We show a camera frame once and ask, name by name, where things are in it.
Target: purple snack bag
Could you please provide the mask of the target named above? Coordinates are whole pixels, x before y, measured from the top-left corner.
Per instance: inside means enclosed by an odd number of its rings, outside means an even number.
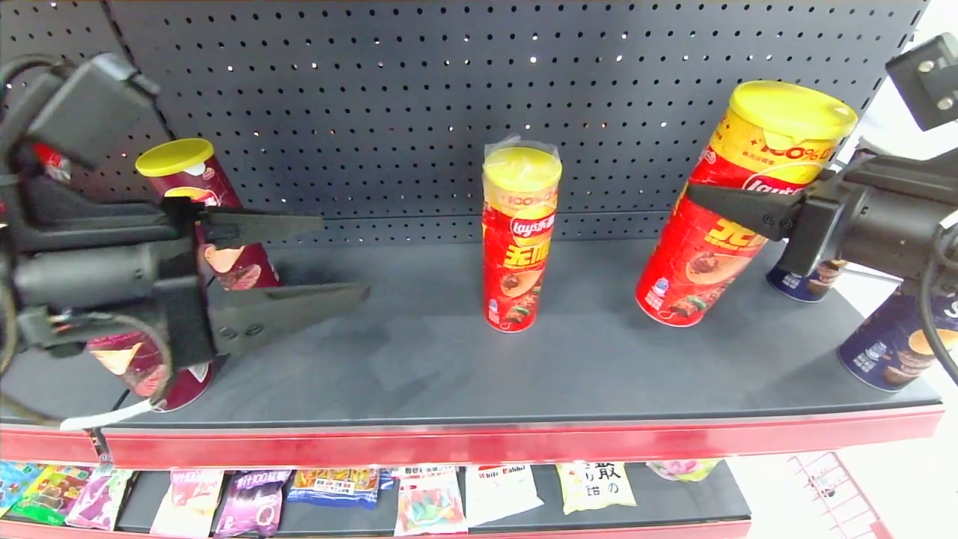
[[[249,531],[261,537],[275,535],[280,527],[283,485],[291,473],[265,470],[234,475],[213,536],[236,537]]]

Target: lay's chip can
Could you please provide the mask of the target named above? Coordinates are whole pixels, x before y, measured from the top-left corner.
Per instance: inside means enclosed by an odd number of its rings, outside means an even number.
[[[856,122],[850,107],[818,91],[787,82],[745,82],[732,92],[688,183],[799,193]],[[636,285],[635,299],[664,324],[695,325],[765,241],[686,199],[683,189]]]
[[[517,138],[486,146],[483,299],[486,321],[499,331],[517,333],[536,320],[561,174],[555,146]]]

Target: pegboard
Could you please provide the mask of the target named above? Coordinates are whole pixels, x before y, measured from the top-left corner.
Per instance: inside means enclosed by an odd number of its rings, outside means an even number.
[[[100,2],[0,2],[0,61],[23,54],[46,54],[81,63],[99,53],[124,53]],[[3,88],[4,108],[29,86],[28,72]],[[155,199],[152,187],[133,167],[146,150],[170,140],[159,119],[142,118],[116,151],[94,172],[73,167],[71,183],[85,195],[105,201]]]
[[[559,146],[562,213],[668,211],[737,83],[861,112],[924,4],[106,3],[167,127],[213,141],[244,204],[353,227],[305,243],[385,218],[443,232],[380,241],[475,241],[447,218],[479,213],[483,146],[514,133]]]
[[[624,240],[656,237],[670,212],[562,214],[553,237],[558,240]],[[481,239],[479,216],[336,219],[322,233],[267,241],[272,247],[460,244]]]

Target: store shelf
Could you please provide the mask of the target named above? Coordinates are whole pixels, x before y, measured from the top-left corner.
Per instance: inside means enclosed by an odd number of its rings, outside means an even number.
[[[472,533],[493,537],[549,536],[555,533],[561,536],[622,535],[649,539],[732,539],[744,537],[748,532],[748,505],[725,464],[721,464],[701,483],[666,481],[640,463],[629,464],[627,473],[638,503],[636,507],[614,505],[564,515],[555,467],[536,466],[536,487],[545,505],[474,528]],[[141,474],[125,504],[117,530],[140,537],[148,533],[156,508],[169,485],[168,473]],[[461,476],[460,488],[464,485],[465,480]],[[390,536],[396,524],[397,495],[396,490],[381,492],[375,510],[284,504],[277,537]],[[29,526],[34,530],[39,528],[49,532],[47,527]],[[113,537],[104,533],[100,535]],[[34,537],[39,535],[14,534],[12,539]]]
[[[17,356],[3,376],[3,390],[19,402],[53,417],[113,409],[125,386],[88,354],[56,360],[37,352]],[[13,410],[0,408],[0,458],[95,464],[86,433],[34,427]]]
[[[286,282],[373,285],[357,313],[229,362],[202,398],[105,430],[117,463],[171,467],[641,461],[800,452],[931,435],[919,380],[868,388],[835,347],[837,293],[772,291],[766,250],[697,327],[645,316],[653,241],[559,242],[523,334],[481,318],[473,245],[274,249]]]

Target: gray shelf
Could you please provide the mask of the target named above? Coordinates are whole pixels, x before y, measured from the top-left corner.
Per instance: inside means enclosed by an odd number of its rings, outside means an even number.
[[[89,354],[57,360],[30,351],[13,359],[3,375],[3,390],[41,413],[67,417],[113,410],[126,386]],[[0,408],[0,423],[25,422],[13,410]]]
[[[728,466],[722,463],[701,483],[663,480],[644,464],[627,465],[636,507],[614,505],[596,511],[562,514],[559,476],[551,465],[534,466],[536,487],[545,505],[512,517],[488,523],[472,532],[532,532],[562,529],[677,526],[714,521],[746,521],[751,511]],[[117,529],[149,532],[153,516],[170,486],[169,472],[140,475],[120,516]],[[460,489],[465,481],[460,476]],[[379,493],[374,510],[283,505],[278,537],[392,535],[396,524],[397,491]],[[214,519],[214,526],[219,515]]]
[[[478,245],[273,249],[286,283],[373,285],[358,312],[232,360],[153,429],[357,427],[803,416],[934,405],[919,380],[873,390],[833,350],[862,320],[838,293],[773,291],[765,250],[699,325],[643,314],[632,291],[654,241],[558,242],[536,325],[491,329]]]

